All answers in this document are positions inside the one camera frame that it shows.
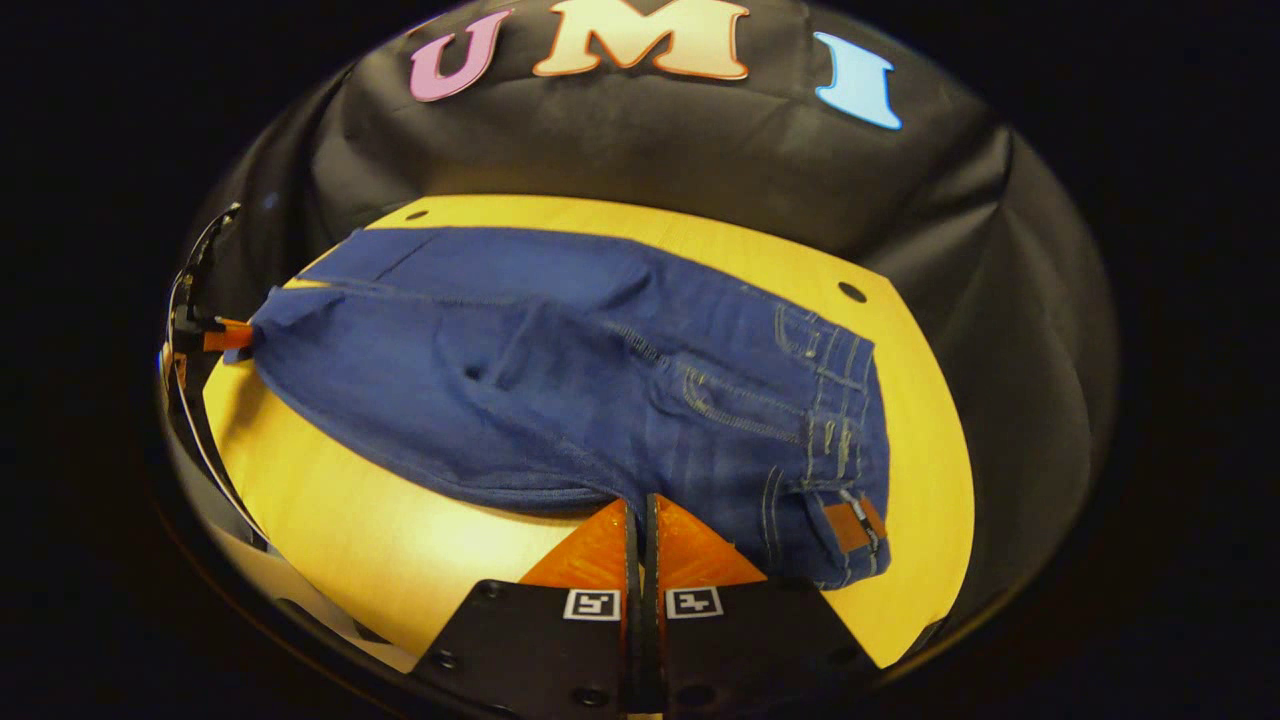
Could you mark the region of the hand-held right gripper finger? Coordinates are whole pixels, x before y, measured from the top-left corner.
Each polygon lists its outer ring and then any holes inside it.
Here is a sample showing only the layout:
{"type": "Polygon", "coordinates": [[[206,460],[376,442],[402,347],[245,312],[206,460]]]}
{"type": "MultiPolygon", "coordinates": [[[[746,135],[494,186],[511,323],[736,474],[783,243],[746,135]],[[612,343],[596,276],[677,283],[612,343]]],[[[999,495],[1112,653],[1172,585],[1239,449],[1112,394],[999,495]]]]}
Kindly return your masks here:
{"type": "Polygon", "coordinates": [[[518,582],[477,582],[411,675],[483,716],[622,716],[640,600],[636,520],[616,500],[518,582]]]}
{"type": "Polygon", "coordinates": [[[677,503],[645,506],[645,700],[666,716],[803,716],[879,669],[815,585],[763,577],[677,503]]]}

